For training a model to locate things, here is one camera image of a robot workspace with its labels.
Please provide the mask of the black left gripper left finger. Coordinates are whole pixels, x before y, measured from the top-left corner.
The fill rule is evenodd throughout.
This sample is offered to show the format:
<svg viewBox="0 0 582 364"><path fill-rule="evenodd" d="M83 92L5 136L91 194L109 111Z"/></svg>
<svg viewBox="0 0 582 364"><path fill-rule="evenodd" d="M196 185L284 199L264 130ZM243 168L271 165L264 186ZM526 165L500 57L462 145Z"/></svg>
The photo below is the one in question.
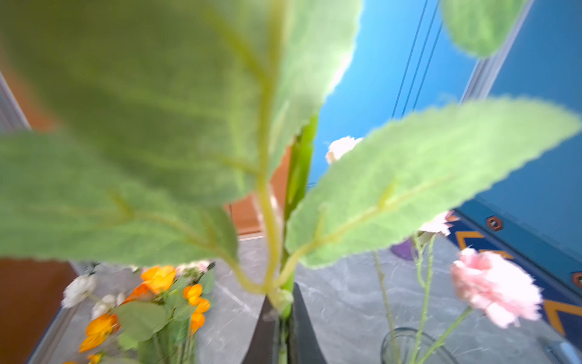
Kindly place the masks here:
<svg viewBox="0 0 582 364"><path fill-rule="evenodd" d="M280 316L265 297L259 319L242 364L277 364L280 349Z"/></svg>

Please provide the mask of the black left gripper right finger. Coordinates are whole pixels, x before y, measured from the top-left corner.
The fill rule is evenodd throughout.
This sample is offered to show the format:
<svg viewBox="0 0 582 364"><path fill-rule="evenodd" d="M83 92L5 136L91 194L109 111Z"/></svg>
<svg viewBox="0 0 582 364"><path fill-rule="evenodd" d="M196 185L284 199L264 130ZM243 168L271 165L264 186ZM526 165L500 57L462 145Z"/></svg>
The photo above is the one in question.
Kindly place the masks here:
<svg viewBox="0 0 582 364"><path fill-rule="evenodd" d="M297 283L289 317L288 356L291 364L327 364Z"/></svg>

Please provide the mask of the clear glass vase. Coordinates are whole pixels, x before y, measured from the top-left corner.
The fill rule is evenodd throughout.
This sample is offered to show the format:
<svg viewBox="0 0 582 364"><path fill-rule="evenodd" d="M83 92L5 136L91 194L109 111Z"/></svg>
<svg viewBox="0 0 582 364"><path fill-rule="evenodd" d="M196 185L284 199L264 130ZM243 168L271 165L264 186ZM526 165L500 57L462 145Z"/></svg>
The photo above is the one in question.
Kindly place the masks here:
<svg viewBox="0 0 582 364"><path fill-rule="evenodd" d="M415 350L417 330L397 328L389 332L382 343L380 359L382 364L410 363ZM458 361L445 348L436 349L427 358L428 364L458 364Z"/></svg>

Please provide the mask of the pink peony flower stem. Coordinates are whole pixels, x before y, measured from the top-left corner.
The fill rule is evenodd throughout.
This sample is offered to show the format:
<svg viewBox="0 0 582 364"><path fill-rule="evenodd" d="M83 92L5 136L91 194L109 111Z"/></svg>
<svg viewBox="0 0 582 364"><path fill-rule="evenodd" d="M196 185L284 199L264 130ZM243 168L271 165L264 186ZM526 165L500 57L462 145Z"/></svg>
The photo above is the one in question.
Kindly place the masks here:
<svg viewBox="0 0 582 364"><path fill-rule="evenodd" d="M212 262L209 260L197 260L197 261L178 265L175 268L176 277L180 278L180 277L186 276L186 277L194 277L195 279L198 279L209 270L209 267L211 265L212 265Z"/></svg>

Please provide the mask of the pink carnation flower stem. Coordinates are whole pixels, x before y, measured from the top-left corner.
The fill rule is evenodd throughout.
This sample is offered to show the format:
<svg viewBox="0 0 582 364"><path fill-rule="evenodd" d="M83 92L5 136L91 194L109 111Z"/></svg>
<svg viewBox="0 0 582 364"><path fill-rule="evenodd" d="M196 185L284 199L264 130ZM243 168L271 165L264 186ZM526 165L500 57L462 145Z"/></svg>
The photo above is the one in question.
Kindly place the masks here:
<svg viewBox="0 0 582 364"><path fill-rule="evenodd" d="M422 350L424 326L428 320L433 283L434 245L437 237L448 237L458 217L452 211L443 212L406 240L415 264L418 283L423 291L419 326L413 336L412 348L406 350L397 338L390 300L385 285L385 274L380 266L379 253L374 253L380 290L382 292L389 333L383 343L382 360L387 363L425 363L447 338L474 311L481 312L495 326L508 329L518 327L520 319L537 321L541 318L544 302L541 289L523 268L492 251L478 251L471 247L461 249L450 266L450 276L456 297L465 303L464 311L445 332Z"/></svg>

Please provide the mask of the white rose bud stem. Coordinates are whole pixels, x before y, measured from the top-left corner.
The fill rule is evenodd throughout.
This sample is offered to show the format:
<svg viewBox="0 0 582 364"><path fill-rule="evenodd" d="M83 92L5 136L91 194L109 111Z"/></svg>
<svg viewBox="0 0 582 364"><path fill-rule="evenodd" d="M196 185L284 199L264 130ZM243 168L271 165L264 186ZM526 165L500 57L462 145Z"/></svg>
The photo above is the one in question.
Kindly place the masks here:
<svg viewBox="0 0 582 364"><path fill-rule="evenodd" d="M353 150L355 146L362 141L362 138L354 138L352 136L345 136L333 141L327 150L325 159L328 165L337 162L342 156Z"/></svg>

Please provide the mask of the cream white rose stem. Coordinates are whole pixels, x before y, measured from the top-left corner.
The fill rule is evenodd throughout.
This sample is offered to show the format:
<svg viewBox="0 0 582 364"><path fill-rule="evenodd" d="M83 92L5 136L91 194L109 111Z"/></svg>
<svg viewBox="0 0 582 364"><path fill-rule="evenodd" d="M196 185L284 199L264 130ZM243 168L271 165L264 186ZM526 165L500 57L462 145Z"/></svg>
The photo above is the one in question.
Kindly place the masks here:
<svg viewBox="0 0 582 364"><path fill-rule="evenodd" d="M3 1L1 59L54 119L1 136L1 255L147 269L221 259L280 316L298 264L409 237L581 130L529 98L372 131L313 189L316 115L361 1Z"/></svg>

